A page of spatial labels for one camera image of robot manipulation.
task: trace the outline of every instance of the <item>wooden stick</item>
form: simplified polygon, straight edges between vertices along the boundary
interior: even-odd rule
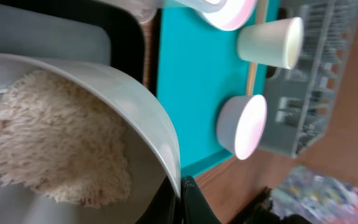
[[[258,0],[255,24],[261,24],[266,21],[268,6],[269,0]],[[250,62],[246,88],[247,96],[253,95],[257,69],[258,63]]]

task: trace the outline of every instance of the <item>turquoise tray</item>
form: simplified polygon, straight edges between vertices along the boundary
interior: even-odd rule
[[[270,0],[267,21],[277,17],[280,0]],[[246,26],[255,22],[255,12]],[[218,113],[232,96],[244,95],[249,62],[236,52],[238,30],[215,29],[189,8],[162,12],[157,98],[178,134],[182,176],[196,176],[232,154],[215,136]],[[259,65],[254,94],[264,87]]]

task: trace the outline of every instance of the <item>bowl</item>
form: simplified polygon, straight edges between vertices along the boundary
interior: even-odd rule
[[[143,85],[125,73],[98,63],[0,54],[0,89],[36,69],[50,70],[87,89],[126,121],[125,133],[132,196],[100,208],[55,203],[21,184],[0,187],[3,223],[135,223],[167,175],[180,197],[180,152],[168,114]]]
[[[227,0],[218,12],[198,14],[209,24],[223,31],[232,31],[242,27],[252,15],[257,0]]]
[[[267,105],[262,95],[230,98],[216,123],[218,142],[238,159],[247,159],[262,137],[266,115]]]

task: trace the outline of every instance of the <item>white rice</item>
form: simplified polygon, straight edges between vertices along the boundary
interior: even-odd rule
[[[99,208],[131,194],[122,118],[77,84],[37,70],[0,99],[1,184]]]

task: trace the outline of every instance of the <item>white cup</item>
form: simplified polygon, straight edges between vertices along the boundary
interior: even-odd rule
[[[292,69],[302,42],[303,20],[295,17],[243,28],[237,40],[237,52],[243,60]]]
[[[230,98],[219,113],[218,142],[238,159],[247,159],[262,137],[266,114],[266,100],[262,95]]]

